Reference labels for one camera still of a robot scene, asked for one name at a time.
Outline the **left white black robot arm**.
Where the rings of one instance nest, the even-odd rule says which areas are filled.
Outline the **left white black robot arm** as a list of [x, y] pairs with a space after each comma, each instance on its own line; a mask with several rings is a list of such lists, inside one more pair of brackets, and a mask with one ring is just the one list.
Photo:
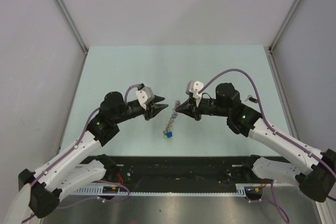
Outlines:
[[136, 99], [130, 102], [118, 91], [106, 94], [90, 114], [79, 138], [41, 167], [34, 171], [25, 168], [19, 173], [19, 188], [30, 186], [28, 207], [33, 216], [43, 218], [52, 213], [71, 190], [96, 180], [112, 181], [116, 164], [106, 155], [80, 169], [76, 166], [113, 139], [120, 131], [120, 123], [141, 115], [147, 121], [157, 116], [167, 108], [164, 99], [149, 87], [138, 89]]

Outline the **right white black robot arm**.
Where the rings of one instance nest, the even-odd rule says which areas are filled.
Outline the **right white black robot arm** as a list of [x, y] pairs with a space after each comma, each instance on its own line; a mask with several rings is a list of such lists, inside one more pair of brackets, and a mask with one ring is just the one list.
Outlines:
[[231, 83], [221, 83], [215, 89], [216, 97], [203, 98], [197, 91], [203, 87], [191, 81], [186, 93], [189, 98], [176, 108], [196, 121], [202, 115], [226, 117], [227, 126], [266, 145], [285, 162], [250, 156], [243, 165], [243, 179], [254, 183], [257, 179], [271, 179], [297, 186], [308, 198], [324, 202], [335, 185], [335, 151], [322, 151], [278, 130], [255, 109], [242, 103], [240, 93]]

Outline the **metal keyring with coloured tags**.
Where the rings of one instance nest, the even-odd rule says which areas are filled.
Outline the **metal keyring with coloured tags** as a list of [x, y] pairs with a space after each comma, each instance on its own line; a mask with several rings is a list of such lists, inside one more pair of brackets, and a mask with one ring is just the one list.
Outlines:
[[176, 100], [175, 103], [174, 103], [174, 107], [172, 109], [172, 114], [171, 116], [169, 117], [169, 120], [166, 124], [166, 127], [165, 129], [163, 130], [163, 136], [165, 138], [172, 138], [173, 137], [173, 124], [174, 124], [174, 121], [175, 119], [177, 118], [178, 116], [178, 113], [176, 112], [176, 109], [181, 105], [181, 102], [180, 100]]

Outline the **black key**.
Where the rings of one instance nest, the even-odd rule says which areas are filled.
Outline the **black key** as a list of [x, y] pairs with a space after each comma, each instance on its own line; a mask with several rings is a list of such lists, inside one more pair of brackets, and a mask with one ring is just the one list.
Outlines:
[[258, 103], [258, 99], [253, 97], [252, 95], [248, 95], [247, 98], [245, 99], [245, 102], [246, 101], [250, 101], [250, 102], [253, 102], [253, 103]]

